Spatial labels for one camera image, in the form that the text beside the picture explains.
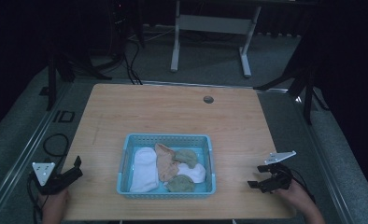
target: table top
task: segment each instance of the table top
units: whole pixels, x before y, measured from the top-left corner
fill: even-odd
[[[205,96],[214,99],[204,102]],[[216,193],[206,199],[127,199],[116,191],[129,133],[207,134],[213,146]],[[251,189],[258,165],[276,152],[252,89],[97,84],[63,170],[82,159],[70,186],[67,220],[289,218],[295,210],[273,194]]]

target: beige cloth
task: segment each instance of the beige cloth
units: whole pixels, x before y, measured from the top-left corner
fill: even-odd
[[[157,153],[158,177],[161,181],[166,182],[178,173],[178,161],[173,161],[175,151],[163,144],[155,144]]]

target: basket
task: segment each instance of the basket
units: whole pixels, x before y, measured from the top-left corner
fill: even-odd
[[[149,192],[134,193],[129,189],[132,185],[134,154],[141,147],[155,147],[161,143],[173,149],[191,149],[206,170],[205,181],[195,184],[194,192],[169,192],[160,181],[157,189]],[[210,138],[203,134],[159,134],[130,133],[127,135],[120,170],[118,172],[117,192],[130,199],[189,199],[205,198],[216,191],[216,174],[214,171],[213,153]]]

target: hand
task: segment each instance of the hand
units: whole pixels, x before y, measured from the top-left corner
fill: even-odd
[[[54,195],[38,194],[39,204],[42,207],[42,223],[43,224],[57,224],[61,223],[67,201],[70,195],[68,189],[63,189]]]
[[[291,180],[291,184],[288,189],[276,189],[273,193],[279,195],[297,210],[302,212],[304,214],[306,224],[325,223],[318,207],[297,181]]]

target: white cloth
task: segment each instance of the white cloth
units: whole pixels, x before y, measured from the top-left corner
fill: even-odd
[[[178,165],[178,175],[189,176],[193,183],[199,184],[205,181],[206,169],[201,163],[197,163],[193,169],[190,169],[187,163]]]
[[[131,192],[148,192],[159,187],[157,154],[151,147],[142,147],[134,154],[134,176]]]

